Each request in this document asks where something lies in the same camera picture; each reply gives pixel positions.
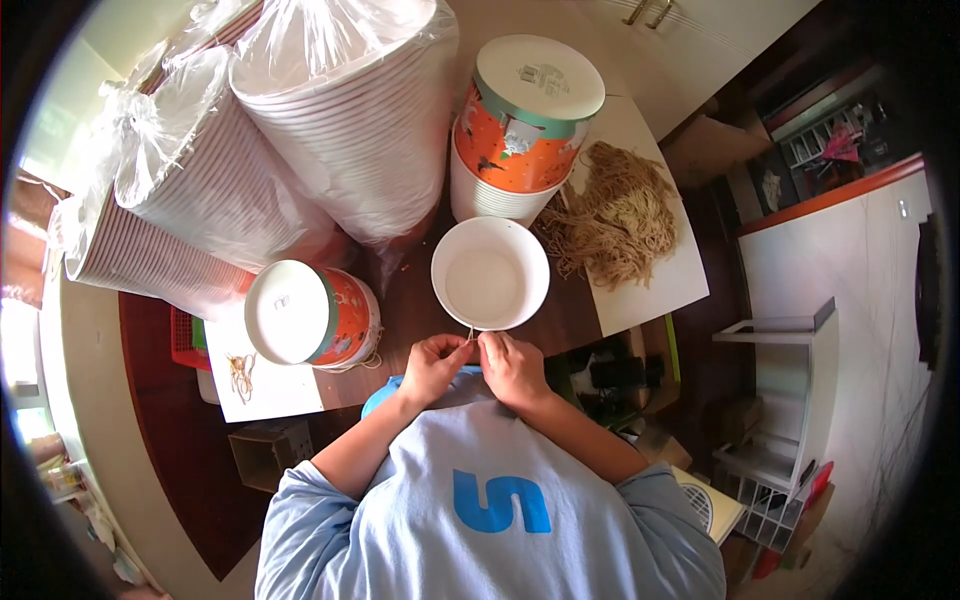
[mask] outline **white shelving unit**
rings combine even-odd
[[[741,321],[713,334],[714,342],[757,344],[763,417],[750,444],[713,453],[730,471],[792,499],[804,470],[822,462],[836,396],[838,319],[831,298],[815,315]]]

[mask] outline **orange paper bucket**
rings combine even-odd
[[[370,356],[379,335],[379,308],[367,284],[297,260],[256,276],[244,308],[253,346],[279,365],[351,366]]]
[[[453,143],[480,180],[519,194],[564,180],[605,87],[572,48],[539,36],[498,37],[477,55]]]

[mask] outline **dark wooden table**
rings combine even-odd
[[[440,306],[430,282],[430,261],[437,243],[456,225],[450,213],[447,192],[441,198],[433,226],[423,242],[407,253],[389,281],[385,297],[380,300],[383,337],[377,352],[383,359],[377,369],[355,367],[332,374],[314,370],[320,396],[326,410],[363,404],[383,387],[387,377],[404,372],[410,346],[437,333],[467,336],[468,329],[446,314]],[[369,264],[357,265],[350,271],[367,282],[375,281]],[[593,306],[593,295],[585,279],[571,276],[563,279],[550,259],[550,290],[543,306],[525,324],[510,334],[535,344],[545,356],[595,342],[603,337]]]

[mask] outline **string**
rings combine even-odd
[[[354,367],[363,367],[365,369],[378,369],[380,365],[383,364],[383,358],[376,351],[376,347],[380,345],[380,338],[383,336],[383,327],[379,326],[376,329],[376,333],[374,335],[376,335],[376,341],[373,343],[373,352],[371,352],[370,356],[365,358],[363,361],[359,363],[354,363],[352,365],[348,365],[346,367],[334,367],[332,369],[327,367],[314,367],[314,369],[319,369],[320,371],[328,372],[332,374],[347,372],[350,369],[353,369]]]
[[[246,404],[253,397],[253,365],[256,363],[256,352],[246,356],[227,355],[230,362],[230,389],[240,395],[240,401]]]
[[[628,282],[650,287],[653,263],[677,244],[666,201],[677,196],[660,174],[663,165],[596,142],[580,154],[589,160],[582,194],[568,181],[540,213],[535,229],[563,277],[589,272],[593,283],[615,289]]]

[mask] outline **hand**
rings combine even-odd
[[[536,346],[503,331],[484,331],[477,342],[483,378],[508,407],[523,408],[553,394],[543,376],[543,353]]]
[[[420,410],[446,392],[453,376],[473,354],[473,342],[449,333],[441,333],[410,348],[407,371],[396,395]]]

